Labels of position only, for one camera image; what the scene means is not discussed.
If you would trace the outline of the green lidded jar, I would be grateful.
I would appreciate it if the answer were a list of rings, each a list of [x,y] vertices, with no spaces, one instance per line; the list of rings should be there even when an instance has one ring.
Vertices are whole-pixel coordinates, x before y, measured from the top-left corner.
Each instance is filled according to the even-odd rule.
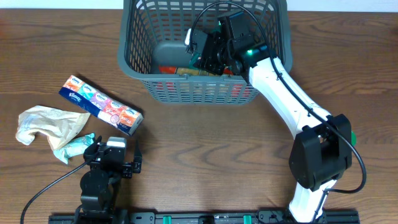
[[[356,145],[356,135],[353,131],[351,132],[351,145],[352,146]]]

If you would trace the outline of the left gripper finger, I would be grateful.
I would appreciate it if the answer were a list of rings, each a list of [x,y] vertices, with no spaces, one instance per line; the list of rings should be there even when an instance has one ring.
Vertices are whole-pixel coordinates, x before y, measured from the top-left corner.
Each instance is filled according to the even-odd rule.
[[[98,144],[101,142],[101,140],[102,140],[102,136],[98,136],[94,140],[94,142],[85,149],[85,151],[83,153],[83,158],[84,159],[90,159],[97,153]]]
[[[141,172],[141,167],[142,167],[142,153],[141,150],[139,149],[139,142],[136,141],[135,149],[134,149],[134,160],[133,160],[133,166],[132,166],[132,171],[134,174],[139,174]]]

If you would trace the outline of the Kleenex tissue multipack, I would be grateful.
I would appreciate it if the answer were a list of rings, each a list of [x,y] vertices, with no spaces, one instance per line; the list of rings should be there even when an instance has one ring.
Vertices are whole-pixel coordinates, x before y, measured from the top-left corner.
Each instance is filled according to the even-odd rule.
[[[144,120],[140,112],[112,99],[74,75],[64,83],[59,94],[129,136]]]

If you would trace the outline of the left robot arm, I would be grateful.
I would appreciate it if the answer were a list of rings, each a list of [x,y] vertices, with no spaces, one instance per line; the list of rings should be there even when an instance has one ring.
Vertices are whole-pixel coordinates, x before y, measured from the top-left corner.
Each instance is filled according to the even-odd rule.
[[[142,154],[134,151],[134,160],[126,162],[127,140],[110,137],[102,142],[98,137],[88,146],[83,158],[90,170],[81,178],[81,209],[79,223],[126,223],[127,211],[115,209],[117,195],[123,179],[141,172]]]

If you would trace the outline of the orange spaghetti packet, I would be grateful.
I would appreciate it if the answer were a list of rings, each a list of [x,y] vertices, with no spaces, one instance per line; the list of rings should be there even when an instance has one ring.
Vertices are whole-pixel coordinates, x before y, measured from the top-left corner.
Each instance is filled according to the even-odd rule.
[[[229,69],[225,69],[222,75],[194,68],[171,66],[159,66],[159,71],[164,75],[202,79],[193,82],[153,82],[152,85],[159,91],[161,101],[169,97],[173,103],[181,101],[182,103],[245,104],[256,95],[251,85],[236,80],[237,77]]]

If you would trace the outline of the beige paper bag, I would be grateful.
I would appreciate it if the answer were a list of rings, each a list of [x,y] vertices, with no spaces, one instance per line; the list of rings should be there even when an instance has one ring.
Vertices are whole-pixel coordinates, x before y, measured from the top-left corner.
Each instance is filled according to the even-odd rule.
[[[55,151],[70,142],[83,129],[89,117],[89,113],[37,105],[19,115],[16,139],[29,145],[40,133],[47,137],[51,150]]]

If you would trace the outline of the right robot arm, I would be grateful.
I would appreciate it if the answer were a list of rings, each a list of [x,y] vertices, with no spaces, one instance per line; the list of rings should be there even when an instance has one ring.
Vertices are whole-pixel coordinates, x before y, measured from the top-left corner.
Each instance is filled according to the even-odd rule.
[[[252,32],[189,30],[185,45],[198,57],[196,68],[219,75],[229,67],[274,107],[294,139],[289,167],[297,185],[288,207],[290,219],[318,221],[328,193],[352,165],[347,117],[332,116],[316,104],[289,76],[268,43],[255,42]]]

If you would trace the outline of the green Nescafe coffee bag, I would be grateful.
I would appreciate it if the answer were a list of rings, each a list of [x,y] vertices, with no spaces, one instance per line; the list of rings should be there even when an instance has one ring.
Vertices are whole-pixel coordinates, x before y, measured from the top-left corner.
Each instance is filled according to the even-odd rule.
[[[233,75],[240,75],[244,72],[242,62],[232,56],[232,43],[216,30],[211,33],[194,30],[190,38],[193,54],[190,61],[193,67],[204,70],[214,75],[223,75],[225,70]]]

